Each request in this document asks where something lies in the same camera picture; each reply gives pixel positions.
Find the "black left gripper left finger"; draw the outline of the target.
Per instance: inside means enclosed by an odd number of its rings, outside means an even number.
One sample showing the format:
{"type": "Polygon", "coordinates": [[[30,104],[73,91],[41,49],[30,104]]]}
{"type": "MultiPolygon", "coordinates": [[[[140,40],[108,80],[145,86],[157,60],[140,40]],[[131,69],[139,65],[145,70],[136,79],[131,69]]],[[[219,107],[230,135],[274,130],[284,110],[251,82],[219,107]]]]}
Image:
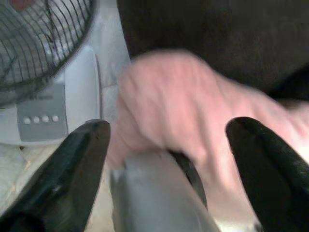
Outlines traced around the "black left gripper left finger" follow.
{"type": "Polygon", "coordinates": [[[3,232],[83,232],[99,189],[110,141],[107,121],[71,132],[1,215],[3,232]]]}

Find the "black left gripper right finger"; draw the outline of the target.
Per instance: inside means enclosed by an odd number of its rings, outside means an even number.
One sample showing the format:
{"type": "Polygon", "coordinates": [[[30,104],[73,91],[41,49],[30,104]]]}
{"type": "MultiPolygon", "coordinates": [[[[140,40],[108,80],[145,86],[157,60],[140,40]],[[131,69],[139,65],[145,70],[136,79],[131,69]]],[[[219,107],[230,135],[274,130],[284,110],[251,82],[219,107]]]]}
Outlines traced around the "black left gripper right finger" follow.
{"type": "Polygon", "coordinates": [[[309,230],[309,166],[274,131],[250,117],[225,128],[241,182],[265,232],[309,230]]]}

